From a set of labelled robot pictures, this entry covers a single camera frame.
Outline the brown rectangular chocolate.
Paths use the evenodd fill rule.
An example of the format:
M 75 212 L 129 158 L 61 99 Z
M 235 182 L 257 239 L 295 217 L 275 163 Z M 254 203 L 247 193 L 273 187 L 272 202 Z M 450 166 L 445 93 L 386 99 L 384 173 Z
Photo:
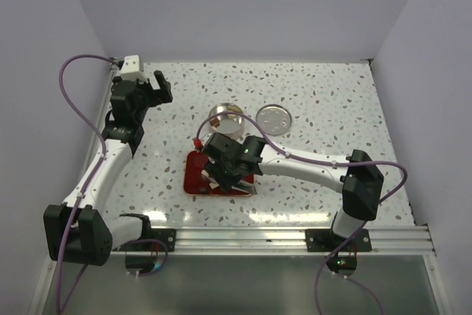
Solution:
M 212 126 L 212 127 L 218 127 L 220 125 L 220 120 L 218 118 L 215 118 L 213 120 L 210 120 L 209 121 L 209 124 Z

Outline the tan square Sweet chocolate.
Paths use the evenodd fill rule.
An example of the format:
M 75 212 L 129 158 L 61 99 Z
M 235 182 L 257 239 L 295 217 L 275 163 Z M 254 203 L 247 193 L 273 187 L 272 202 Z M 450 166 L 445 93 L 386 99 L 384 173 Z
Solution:
M 229 105 L 228 109 L 233 112 L 241 112 L 241 109 L 237 105 Z

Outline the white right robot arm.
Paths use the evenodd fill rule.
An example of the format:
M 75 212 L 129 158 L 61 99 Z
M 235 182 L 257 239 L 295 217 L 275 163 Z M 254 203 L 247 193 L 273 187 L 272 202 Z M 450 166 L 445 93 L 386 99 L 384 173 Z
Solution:
M 354 231 L 377 217 L 384 175 L 362 150 L 353 150 L 349 156 L 323 156 L 289 150 L 258 136 L 239 143 L 214 133 L 201 152 L 209 159 L 204 171 L 225 192 L 253 174 L 308 181 L 341 194 L 341 209 L 328 233 L 334 249 L 347 249 L 355 241 Z

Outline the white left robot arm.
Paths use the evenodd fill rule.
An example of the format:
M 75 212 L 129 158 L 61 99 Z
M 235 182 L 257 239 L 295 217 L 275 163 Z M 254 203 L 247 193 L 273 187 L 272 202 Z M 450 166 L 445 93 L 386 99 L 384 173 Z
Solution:
M 49 256 L 54 261 L 102 266 L 112 250 L 128 244 L 146 250 L 153 242 L 150 219 L 124 213 L 111 222 L 102 214 L 111 190 L 124 167 L 132 160 L 144 136 L 143 122 L 149 108 L 171 103 L 171 85 L 162 72 L 150 81 L 113 79 L 111 109 L 105 116 L 100 146 L 76 188 L 59 205 L 44 212 Z

